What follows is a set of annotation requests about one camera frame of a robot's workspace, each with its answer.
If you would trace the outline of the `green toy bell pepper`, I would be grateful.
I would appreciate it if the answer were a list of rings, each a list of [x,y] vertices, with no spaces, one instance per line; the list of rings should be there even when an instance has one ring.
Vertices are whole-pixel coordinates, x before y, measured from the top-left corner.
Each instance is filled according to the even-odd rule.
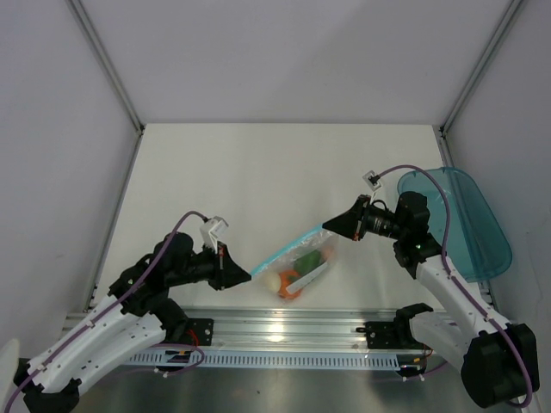
[[[313,250],[294,262],[293,269],[299,276],[311,273],[324,263],[323,254],[320,250]]]

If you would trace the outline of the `clear zip top bag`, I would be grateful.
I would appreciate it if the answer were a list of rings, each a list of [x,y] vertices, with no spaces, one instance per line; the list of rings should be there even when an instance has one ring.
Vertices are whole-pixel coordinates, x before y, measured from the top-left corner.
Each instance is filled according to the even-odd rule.
[[[318,225],[258,264],[252,282],[282,304],[293,303],[331,273],[337,245],[338,235]]]

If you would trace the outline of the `orange toy pumpkin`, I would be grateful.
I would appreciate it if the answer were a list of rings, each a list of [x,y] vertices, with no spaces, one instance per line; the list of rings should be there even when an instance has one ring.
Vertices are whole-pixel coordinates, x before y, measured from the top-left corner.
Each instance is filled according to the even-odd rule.
[[[301,295],[301,288],[294,287],[294,283],[301,276],[298,272],[292,269],[281,271],[279,274],[280,286],[277,289],[277,294],[282,299],[293,300]]]

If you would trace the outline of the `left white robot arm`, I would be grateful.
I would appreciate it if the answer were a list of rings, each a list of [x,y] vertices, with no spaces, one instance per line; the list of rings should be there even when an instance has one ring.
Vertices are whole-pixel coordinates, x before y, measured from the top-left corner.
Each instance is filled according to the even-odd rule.
[[[42,354],[21,361],[16,391],[31,412],[70,412],[99,379],[157,345],[191,345],[189,318],[170,298],[172,287],[205,281],[216,291],[251,280],[227,246],[194,251],[191,236],[167,235],[124,270],[107,295]]]

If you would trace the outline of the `white toy egg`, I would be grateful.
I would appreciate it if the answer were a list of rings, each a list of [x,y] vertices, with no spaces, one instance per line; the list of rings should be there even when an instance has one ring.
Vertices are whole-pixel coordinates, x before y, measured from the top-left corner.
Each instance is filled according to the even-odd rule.
[[[263,277],[265,286],[273,293],[278,293],[281,288],[281,277],[278,273],[267,273]]]

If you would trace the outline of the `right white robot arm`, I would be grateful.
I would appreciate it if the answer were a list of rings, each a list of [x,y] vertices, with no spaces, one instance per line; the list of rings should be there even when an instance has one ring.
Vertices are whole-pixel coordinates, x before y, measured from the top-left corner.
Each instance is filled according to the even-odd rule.
[[[475,292],[444,247],[430,233],[427,199],[416,192],[399,196],[394,211],[361,195],[324,229],[353,241],[367,233],[391,238],[398,264],[443,306],[450,320],[427,305],[397,312],[394,340],[403,347],[417,342],[436,350],[461,375],[470,398],[481,408],[508,403],[522,409],[539,389],[536,336],[526,324],[514,324]]]

